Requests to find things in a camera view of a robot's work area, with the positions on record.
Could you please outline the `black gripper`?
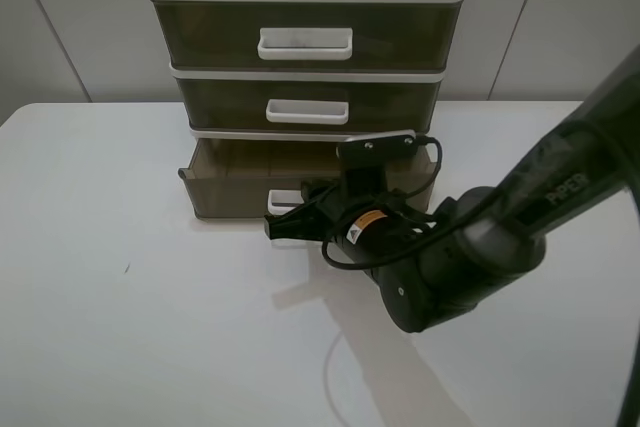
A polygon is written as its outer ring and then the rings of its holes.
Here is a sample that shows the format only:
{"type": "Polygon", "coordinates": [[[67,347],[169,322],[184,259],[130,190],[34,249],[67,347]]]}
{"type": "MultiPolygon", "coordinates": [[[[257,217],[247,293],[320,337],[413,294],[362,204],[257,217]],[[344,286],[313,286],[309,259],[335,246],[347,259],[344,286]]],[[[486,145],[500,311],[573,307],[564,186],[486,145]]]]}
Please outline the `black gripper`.
{"type": "Polygon", "coordinates": [[[323,241],[328,263],[334,244],[353,263],[385,263],[426,231],[431,189],[429,173],[401,173],[393,182],[383,166],[344,169],[340,181],[315,179],[301,184],[303,204],[283,215],[264,216],[270,240],[323,241]]]}

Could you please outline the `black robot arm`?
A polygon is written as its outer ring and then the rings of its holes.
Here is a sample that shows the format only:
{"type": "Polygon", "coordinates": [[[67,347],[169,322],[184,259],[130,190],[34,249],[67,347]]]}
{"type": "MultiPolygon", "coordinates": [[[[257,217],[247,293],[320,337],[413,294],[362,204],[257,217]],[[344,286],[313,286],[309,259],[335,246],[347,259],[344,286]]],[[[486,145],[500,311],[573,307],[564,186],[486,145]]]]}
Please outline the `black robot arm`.
{"type": "Polygon", "coordinates": [[[430,214],[390,189],[386,165],[433,143],[388,131],[340,142],[336,180],[302,186],[302,201],[268,214],[270,239],[337,246],[345,271],[377,285],[392,321],[419,333],[472,311],[540,265],[545,237],[622,189],[639,189],[639,55],[630,53],[495,187],[446,199],[430,214]]]}

